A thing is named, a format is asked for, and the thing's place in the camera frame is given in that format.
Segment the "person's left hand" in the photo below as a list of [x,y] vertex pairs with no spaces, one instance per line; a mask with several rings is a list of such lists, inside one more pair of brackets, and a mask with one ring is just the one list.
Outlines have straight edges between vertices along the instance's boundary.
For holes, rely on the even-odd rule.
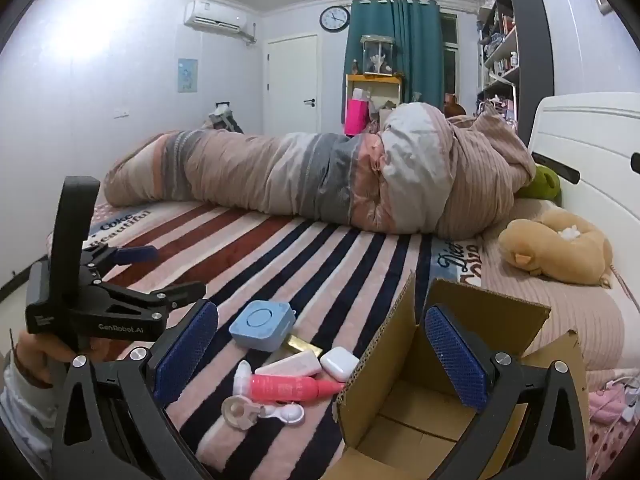
[[47,389],[53,386],[50,365],[53,362],[71,363],[78,352],[55,335],[30,334],[22,330],[13,356],[16,368],[30,384]]

